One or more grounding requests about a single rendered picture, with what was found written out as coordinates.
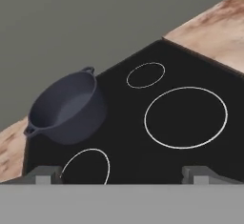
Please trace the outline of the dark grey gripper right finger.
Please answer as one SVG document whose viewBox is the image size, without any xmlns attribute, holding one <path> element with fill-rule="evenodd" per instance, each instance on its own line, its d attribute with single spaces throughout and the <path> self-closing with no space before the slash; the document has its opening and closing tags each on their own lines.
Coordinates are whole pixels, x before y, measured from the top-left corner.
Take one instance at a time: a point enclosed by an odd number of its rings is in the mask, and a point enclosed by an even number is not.
<svg viewBox="0 0 244 224">
<path fill-rule="evenodd" d="M 192 185 L 239 185 L 242 181 L 219 175 L 206 166 L 184 166 L 182 183 Z"/>
</svg>

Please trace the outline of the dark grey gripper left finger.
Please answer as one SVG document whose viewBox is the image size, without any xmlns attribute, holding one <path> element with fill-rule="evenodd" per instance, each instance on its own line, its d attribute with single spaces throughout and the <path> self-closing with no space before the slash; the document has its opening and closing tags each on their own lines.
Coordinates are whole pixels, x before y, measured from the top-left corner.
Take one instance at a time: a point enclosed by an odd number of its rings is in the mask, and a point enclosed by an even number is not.
<svg viewBox="0 0 244 224">
<path fill-rule="evenodd" d="M 6 181 L 6 184 L 14 185 L 52 185 L 61 183 L 61 168 L 59 166 L 38 166 L 24 176 Z"/>
</svg>

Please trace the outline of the dark blue pot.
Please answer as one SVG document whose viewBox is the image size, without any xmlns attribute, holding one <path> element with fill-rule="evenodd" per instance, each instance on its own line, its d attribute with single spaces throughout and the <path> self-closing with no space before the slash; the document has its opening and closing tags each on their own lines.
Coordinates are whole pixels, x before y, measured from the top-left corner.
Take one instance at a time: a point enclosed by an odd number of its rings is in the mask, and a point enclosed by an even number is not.
<svg viewBox="0 0 244 224">
<path fill-rule="evenodd" d="M 105 98 L 94 75 L 94 67 L 60 78 L 34 101 L 24 135 L 43 134 L 63 145 L 91 137 L 108 113 Z"/>
</svg>

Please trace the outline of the black hob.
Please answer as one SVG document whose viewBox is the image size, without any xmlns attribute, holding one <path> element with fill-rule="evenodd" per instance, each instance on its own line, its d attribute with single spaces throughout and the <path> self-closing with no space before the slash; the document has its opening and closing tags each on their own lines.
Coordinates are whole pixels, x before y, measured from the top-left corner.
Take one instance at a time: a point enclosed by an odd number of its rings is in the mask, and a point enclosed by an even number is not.
<svg viewBox="0 0 244 224">
<path fill-rule="evenodd" d="M 66 184 L 178 184 L 184 166 L 244 181 L 244 75 L 161 39 L 100 74 L 108 113 L 76 144 L 27 138 L 23 172 Z"/>
</svg>

